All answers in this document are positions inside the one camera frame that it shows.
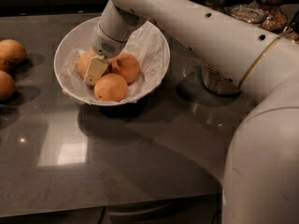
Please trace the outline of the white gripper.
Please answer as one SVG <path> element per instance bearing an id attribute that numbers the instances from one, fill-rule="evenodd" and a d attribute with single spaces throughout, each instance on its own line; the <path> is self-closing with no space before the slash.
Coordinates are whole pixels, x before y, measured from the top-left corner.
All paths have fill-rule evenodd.
<path id="1" fill-rule="evenodd" d="M 99 21 L 94 26 L 91 36 L 93 50 L 108 58 L 121 53 L 127 43 L 127 30 L 102 26 Z M 92 57 L 88 63 L 83 81 L 88 86 L 94 86 L 97 80 L 108 71 L 108 62 L 103 56 Z"/>

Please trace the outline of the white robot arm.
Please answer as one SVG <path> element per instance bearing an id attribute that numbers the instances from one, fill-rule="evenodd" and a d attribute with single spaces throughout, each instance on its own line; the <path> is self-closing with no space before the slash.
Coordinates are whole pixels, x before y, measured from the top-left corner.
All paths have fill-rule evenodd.
<path id="1" fill-rule="evenodd" d="M 137 20 L 154 21 L 257 102 L 229 146 L 222 224 L 299 224 L 299 46 L 189 0 L 109 0 L 93 49 L 122 49 Z"/>

